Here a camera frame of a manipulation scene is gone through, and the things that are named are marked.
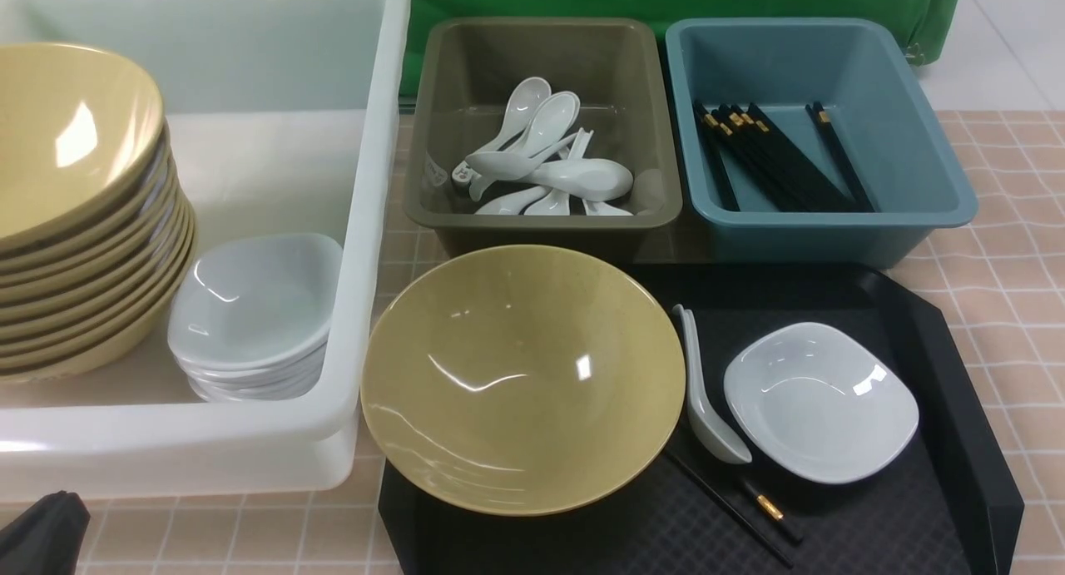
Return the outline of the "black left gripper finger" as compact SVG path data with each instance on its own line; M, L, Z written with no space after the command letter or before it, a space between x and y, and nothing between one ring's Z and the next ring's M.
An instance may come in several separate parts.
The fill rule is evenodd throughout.
M1 573L75 574L88 525L77 493L43 496L1 530Z

